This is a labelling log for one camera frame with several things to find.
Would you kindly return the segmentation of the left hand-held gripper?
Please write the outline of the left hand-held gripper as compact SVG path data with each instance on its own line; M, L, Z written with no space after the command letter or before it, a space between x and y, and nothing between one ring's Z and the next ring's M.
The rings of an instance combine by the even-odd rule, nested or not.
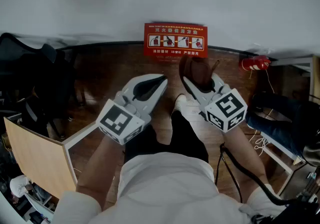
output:
M108 99L96 124L108 137L125 145L151 122L150 113L168 85L162 74L146 74L130 79L115 98Z

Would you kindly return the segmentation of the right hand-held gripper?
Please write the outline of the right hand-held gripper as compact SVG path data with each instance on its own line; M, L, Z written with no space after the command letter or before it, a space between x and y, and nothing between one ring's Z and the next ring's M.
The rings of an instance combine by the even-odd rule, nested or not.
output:
M206 121L226 133L244 120L248 106L238 90L224 84L216 73L212 73L211 80L212 89L204 90L187 77L182 78L185 89L199 102Z

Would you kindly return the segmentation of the brown cloth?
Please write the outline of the brown cloth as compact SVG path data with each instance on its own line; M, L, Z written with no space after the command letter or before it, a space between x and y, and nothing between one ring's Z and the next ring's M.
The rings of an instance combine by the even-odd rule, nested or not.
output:
M200 90L210 91L213 88L212 74L219 63L220 61L217 60L211 66L208 58L183 55L179 62L179 76L183 85L185 85L184 77L186 77Z

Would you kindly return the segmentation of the red fire extinguisher instruction sign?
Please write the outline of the red fire extinguisher instruction sign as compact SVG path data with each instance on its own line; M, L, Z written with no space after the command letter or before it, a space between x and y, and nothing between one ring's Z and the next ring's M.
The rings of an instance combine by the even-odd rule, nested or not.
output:
M144 54L146 56L208 56L208 28L181 23L146 23Z

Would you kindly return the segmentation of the person's left forearm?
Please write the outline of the person's left forearm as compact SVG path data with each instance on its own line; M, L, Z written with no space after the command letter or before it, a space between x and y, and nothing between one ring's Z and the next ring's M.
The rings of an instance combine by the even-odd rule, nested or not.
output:
M120 144L105 136L82 171L76 191L92 197L104 207L122 151Z

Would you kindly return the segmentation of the person's right forearm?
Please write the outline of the person's right forearm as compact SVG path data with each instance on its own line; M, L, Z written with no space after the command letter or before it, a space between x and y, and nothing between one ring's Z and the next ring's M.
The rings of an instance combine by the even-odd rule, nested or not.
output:
M224 144L241 166L251 171L263 183L268 183L262 160L239 126L224 134ZM238 169L235 170L235 177L242 198L246 201L258 185Z

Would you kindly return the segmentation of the red fire extinguisher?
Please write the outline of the red fire extinguisher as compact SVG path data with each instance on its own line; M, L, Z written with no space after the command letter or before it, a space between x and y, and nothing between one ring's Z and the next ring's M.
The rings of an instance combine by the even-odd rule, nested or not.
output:
M244 58L239 61L239 67L245 71L266 70L271 60L264 55Z

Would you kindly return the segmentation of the person's white shoe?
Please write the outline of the person's white shoe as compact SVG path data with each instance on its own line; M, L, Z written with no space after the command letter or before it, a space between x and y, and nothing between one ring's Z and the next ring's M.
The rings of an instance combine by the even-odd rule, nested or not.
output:
M176 111L179 111L181 114L185 112L187 106L187 98L185 94L179 94L174 102L174 108L171 114Z

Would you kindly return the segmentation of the person's black trousers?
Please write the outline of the person's black trousers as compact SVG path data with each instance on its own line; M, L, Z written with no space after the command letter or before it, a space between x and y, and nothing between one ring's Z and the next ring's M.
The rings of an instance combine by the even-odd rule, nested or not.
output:
M124 162L126 163L139 155L169 152L198 158L208 163L209 155L204 143L199 140L190 123L180 111L173 111L171 122L173 132L169 145L159 143L152 125L148 125L144 131L126 143Z

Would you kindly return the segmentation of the white-legged wooden table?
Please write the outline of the white-legged wooden table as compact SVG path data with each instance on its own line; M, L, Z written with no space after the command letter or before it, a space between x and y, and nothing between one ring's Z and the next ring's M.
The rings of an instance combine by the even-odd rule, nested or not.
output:
M298 166L298 164L302 163L302 160L297 157L296 155L294 155L293 153L291 153L289 150L287 150L285 147L283 147L281 144L279 144L278 142L276 142L274 139L272 139L271 137L269 137L268 135L266 135L265 133L261 132L261 136L262 138L265 140L265 145L263 147L263 152L265 152L268 156L270 156L278 165L280 165L285 172L287 173L287 178L284 182L284 184L282 185L281 189L279 190L279 192L277 193L278 196L281 196L282 193L284 192L284 190L286 189L289 181L291 180L291 178L293 178L294 173L300 168L303 167L304 165L300 165ZM276 153L274 153L270 147L268 147L268 145L274 146L275 148L277 148L277 150L281 151L281 153L283 153L284 155L286 155L287 157L289 157L291 159L292 164L287 164L285 163L280 156L278 156Z

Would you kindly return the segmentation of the person's white shirt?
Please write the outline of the person's white shirt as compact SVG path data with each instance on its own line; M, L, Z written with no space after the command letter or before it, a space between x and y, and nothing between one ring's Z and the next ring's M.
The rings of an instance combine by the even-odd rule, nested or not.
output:
M246 203L218 192L213 169L174 153L137 156L123 165L114 206L102 210L92 197L67 191L52 224L252 224L276 217L283 206L255 189Z

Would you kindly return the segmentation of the black office chair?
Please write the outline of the black office chair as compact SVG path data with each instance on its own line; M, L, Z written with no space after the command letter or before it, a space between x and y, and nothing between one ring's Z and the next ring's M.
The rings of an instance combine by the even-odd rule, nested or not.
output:
M0 35L0 133L3 118L20 113L26 128L48 136L50 125L64 138L54 120L73 119L67 107L76 98L74 62L48 44L35 49L12 34Z

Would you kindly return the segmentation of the light wooden desk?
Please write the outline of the light wooden desk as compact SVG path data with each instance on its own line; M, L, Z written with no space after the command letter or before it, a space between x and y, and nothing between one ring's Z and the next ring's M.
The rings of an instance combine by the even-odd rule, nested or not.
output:
M4 124L22 173L57 198L61 198L65 191L75 191L78 180L69 149L93 132L97 124L93 122L59 142L15 123L19 117L5 117Z

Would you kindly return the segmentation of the black chest box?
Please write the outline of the black chest box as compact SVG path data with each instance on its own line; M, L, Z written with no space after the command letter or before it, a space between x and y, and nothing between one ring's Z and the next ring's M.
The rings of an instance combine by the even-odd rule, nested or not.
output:
M320 224L320 204L317 199L300 195L273 224Z

